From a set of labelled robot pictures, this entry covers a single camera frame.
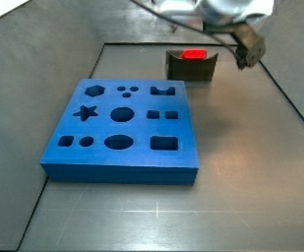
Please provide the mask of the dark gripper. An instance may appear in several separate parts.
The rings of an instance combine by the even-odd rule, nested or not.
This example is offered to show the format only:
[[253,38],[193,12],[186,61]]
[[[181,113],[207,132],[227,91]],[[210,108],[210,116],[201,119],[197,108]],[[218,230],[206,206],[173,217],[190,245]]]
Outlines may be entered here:
[[265,39],[246,23],[234,26],[231,37],[237,41],[235,55],[238,68],[254,67],[266,52]]

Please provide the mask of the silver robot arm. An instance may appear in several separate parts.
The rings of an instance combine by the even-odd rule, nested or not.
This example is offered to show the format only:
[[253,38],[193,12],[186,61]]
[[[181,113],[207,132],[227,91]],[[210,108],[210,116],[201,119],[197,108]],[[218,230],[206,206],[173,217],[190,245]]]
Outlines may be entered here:
[[274,0],[150,0],[154,11],[209,34],[227,33],[237,42],[239,69],[251,68],[266,52],[257,23],[266,19]]

